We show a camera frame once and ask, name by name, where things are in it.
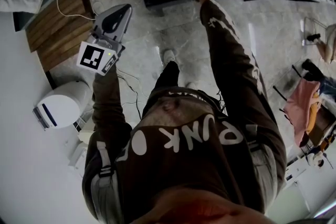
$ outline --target chair leg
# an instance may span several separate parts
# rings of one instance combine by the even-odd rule
[[[298,76],[302,78],[301,74],[300,74],[299,71],[295,68],[294,65],[292,65],[292,69],[294,69],[294,71],[296,72],[296,74],[298,74]]]
[[[273,86],[273,89],[275,89],[275,91],[285,100],[285,101],[287,101],[287,98],[286,97],[284,97],[282,94],[281,94],[281,92],[277,89],[277,87],[275,87],[275,86]]]

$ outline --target white letter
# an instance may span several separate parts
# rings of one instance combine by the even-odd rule
[[[215,122],[215,118],[213,115],[209,114],[205,116],[203,123],[203,140],[208,141],[209,139],[209,120],[212,119]]]
[[[126,147],[125,147],[125,154],[119,158],[117,158],[116,162],[119,162],[119,161],[126,161],[127,158],[128,158],[128,147],[130,146],[130,141],[128,141]]]
[[[190,128],[187,125],[182,126],[182,132],[185,136],[185,139],[187,140],[188,148],[191,151],[194,148],[193,140],[191,137],[196,139],[199,142],[203,142],[200,134],[198,133],[198,121],[195,121],[193,124],[193,130],[190,130]]]
[[[221,131],[221,133],[219,134],[219,141],[221,142],[222,145],[235,145],[235,144],[239,144],[241,141],[243,141],[244,137],[240,133],[240,131],[238,131],[237,128],[235,128],[233,125],[229,124],[226,121],[223,121],[222,125],[227,127],[226,130]],[[227,133],[233,133],[236,136],[236,138],[235,139],[226,139],[225,135]]]
[[[179,130],[174,129],[174,135],[170,134],[167,132],[164,128],[159,128],[159,131],[166,135],[170,141],[164,145],[165,148],[171,148],[173,147],[174,152],[177,153],[179,152],[180,148],[180,136],[179,136]]]
[[[132,149],[134,153],[141,156],[147,151],[146,137],[142,131],[138,130],[132,137]]]

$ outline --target white cable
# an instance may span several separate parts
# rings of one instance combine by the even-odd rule
[[[118,70],[120,73],[124,73],[124,74],[126,74],[126,75],[128,75],[128,76],[130,76],[130,77],[135,78],[135,79],[138,81],[138,83],[139,83],[139,88],[140,88],[140,91],[141,91],[142,95],[145,96],[147,99],[149,98],[148,96],[146,96],[146,95],[143,93],[143,91],[142,91],[142,87],[141,87],[141,82],[140,82],[140,80],[139,80],[137,77],[135,77],[135,76],[133,76],[133,75],[131,75],[131,74],[128,74],[128,73],[126,73],[126,72],[121,71],[118,67],[117,67],[117,70]]]
[[[80,17],[83,17],[87,20],[96,20],[96,19],[92,19],[92,18],[88,18],[88,17],[85,17],[83,15],[80,15],[80,14],[71,14],[71,15],[65,15],[63,12],[61,12],[61,10],[59,9],[59,6],[58,6],[58,0],[56,0],[56,4],[57,4],[57,8],[58,8],[58,11],[65,17],[72,17],[72,16],[80,16]]]
[[[124,105],[126,105],[126,104],[136,104],[137,102],[133,102],[133,103],[124,103],[124,104],[122,104],[121,106],[124,106]]]
[[[96,9],[95,9],[95,6],[97,4],[100,4],[102,6],[101,10],[104,10],[104,5],[100,2],[100,1],[96,1],[94,2],[91,7],[92,7],[92,11],[94,12],[94,14],[96,14],[97,16],[99,15],[97,12],[96,12]]]

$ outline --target yellow object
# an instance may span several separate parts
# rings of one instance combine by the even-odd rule
[[[314,93],[313,99],[318,98],[318,97],[319,97],[319,94],[317,92]],[[309,108],[309,121],[308,121],[308,126],[306,129],[307,134],[309,134],[315,126],[316,116],[317,116],[317,112],[319,111],[320,105],[321,104],[319,102],[315,102]]]

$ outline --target marble floor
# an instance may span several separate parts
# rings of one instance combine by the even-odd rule
[[[336,23],[336,7],[323,3],[293,2],[287,0],[217,0],[231,15],[240,30],[245,46],[251,46],[263,75],[269,103],[278,121],[281,135],[288,149],[293,144],[293,129],[279,108],[284,101],[273,90],[276,85],[289,96],[298,82],[292,70],[300,71],[301,63],[310,58],[326,76],[336,78],[336,62],[325,64],[315,46],[302,46],[300,22],[305,17],[325,25]],[[133,15],[123,44],[126,50],[117,63],[121,76],[139,93],[139,108],[145,106],[163,66],[161,52],[173,49],[181,70],[179,84],[194,82],[209,95],[216,96],[218,88],[210,67],[206,32],[199,20],[200,6],[195,1],[171,7],[148,10],[143,0],[91,0],[97,13],[114,5],[129,3]],[[92,86],[94,74],[76,67],[74,56],[50,72],[58,85],[81,79]],[[127,122],[135,126],[139,116],[135,108],[135,94],[120,80],[121,103]],[[289,154],[295,155],[297,149]]]

